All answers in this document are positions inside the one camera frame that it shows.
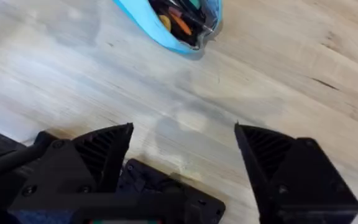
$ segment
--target black plastic part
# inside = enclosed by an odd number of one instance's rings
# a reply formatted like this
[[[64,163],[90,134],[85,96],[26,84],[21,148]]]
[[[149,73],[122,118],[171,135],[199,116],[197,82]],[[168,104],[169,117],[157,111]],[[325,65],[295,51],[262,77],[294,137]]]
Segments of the black plastic part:
[[[318,143],[236,124],[260,222],[348,224],[358,201]]]
[[[185,216],[179,223],[218,223],[225,204],[167,174],[130,159],[122,170],[118,194],[180,194],[185,197]]]
[[[98,185],[98,192],[115,191],[133,130],[133,124],[129,123],[93,131],[73,140]]]
[[[0,153],[0,175],[40,158],[56,139],[55,136],[42,131],[38,134],[32,146]]]

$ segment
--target blue zipper pouch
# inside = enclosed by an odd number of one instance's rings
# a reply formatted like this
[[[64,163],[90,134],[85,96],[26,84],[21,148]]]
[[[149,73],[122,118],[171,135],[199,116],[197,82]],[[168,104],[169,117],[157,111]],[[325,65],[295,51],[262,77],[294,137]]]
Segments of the blue zipper pouch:
[[[139,27],[141,27],[153,40],[160,45],[181,53],[197,53],[204,48],[204,38],[211,35],[211,32],[202,32],[198,35],[196,46],[187,44],[177,39],[164,26],[158,15],[150,5],[149,0],[113,0]],[[203,12],[206,14],[207,23],[215,31],[222,20],[222,0],[200,0]]]

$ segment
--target light wood surface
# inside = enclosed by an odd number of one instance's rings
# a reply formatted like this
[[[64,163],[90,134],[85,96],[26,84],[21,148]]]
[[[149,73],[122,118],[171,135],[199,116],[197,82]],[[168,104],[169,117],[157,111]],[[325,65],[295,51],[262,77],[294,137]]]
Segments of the light wood surface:
[[[191,57],[109,0],[0,0],[0,133],[133,122],[128,157],[223,200],[221,223],[258,223],[237,121],[317,139],[358,198],[358,0],[224,0]]]

